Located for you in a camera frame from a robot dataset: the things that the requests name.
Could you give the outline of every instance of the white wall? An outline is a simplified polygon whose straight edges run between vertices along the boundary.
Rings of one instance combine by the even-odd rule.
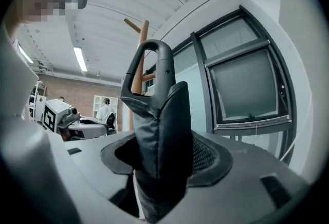
[[[239,5],[261,22],[283,55],[297,105],[297,139],[290,168],[306,181],[314,182],[329,147],[329,27],[315,0],[209,0],[162,40],[175,47],[192,31]]]

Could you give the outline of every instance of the ceiling light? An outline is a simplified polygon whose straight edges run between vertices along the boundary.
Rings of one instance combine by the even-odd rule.
[[[82,71],[88,71],[87,67],[86,67],[86,64],[84,63],[84,60],[83,60],[81,48],[74,47],[73,49],[74,49],[74,52],[76,54],[76,57],[77,57],[77,60],[78,60],[78,63],[80,65],[81,70]]]
[[[19,48],[20,48],[20,51],[23,54],[24,58],[26,58],[29,63],[33,64],[33,60],[31,60],[31,58],[25,53],[25,51],[22,49],[20,44],[19,44]]]

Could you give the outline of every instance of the glass pane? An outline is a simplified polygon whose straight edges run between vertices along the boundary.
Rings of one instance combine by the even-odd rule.
[[[192,129],[206,131],[206,110],[201,76],[193,45],[174,56],[176,83],[186,81],[189,86]]]
[[[217,123],[277,115],[277,85],[266,50],[218,64],[210,69],[215,83]]]
[[[206,57],[209,59],[229,49],[257,39],[256,34],[242,19],[238,19],[201,37]]]
[[[174,56],[174,65],[176,75],[197,64],[194,47],[192,44]]]
[[[242,138],[242,142],[256,145],[279,158],[283,134],[284,132],[276,132],[266,135],[242,136],[239,139]]]
[[[153,82],[154,82],[154,80],[149,80],[149,81],[146,81],[146,82],[142,82],[142,95],[147,94],[148,96],[150,96],[148,94],[148,90],[149,90],[149,87],[151,87],[153,85]]]

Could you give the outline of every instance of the black slot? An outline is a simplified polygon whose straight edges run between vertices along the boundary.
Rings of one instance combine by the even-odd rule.
[[[67,150],[68,151],[68,153],[69,153],[69,155],[71,156],[71,155],[74,155],[74,154],[76,154],[76,153],[79,153],[79,152],[82,152],[80,149],[78,149],[78,148],[72,148],[72,149],[69,149],[69,150]]]
[[[284,206],[291,199],[291,196],[288,194],[287,190],[275,176],[263,177],[261,178],[261,182],[271,196],[277,209]]]

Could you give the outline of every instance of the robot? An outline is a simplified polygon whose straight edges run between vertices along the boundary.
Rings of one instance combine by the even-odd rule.
[[[42,125],[57,133],[69,133],[66,140],[82,140],[116,133],[103,121],[93,117],[82,117],[77,109],[58,99],[46,101]]]

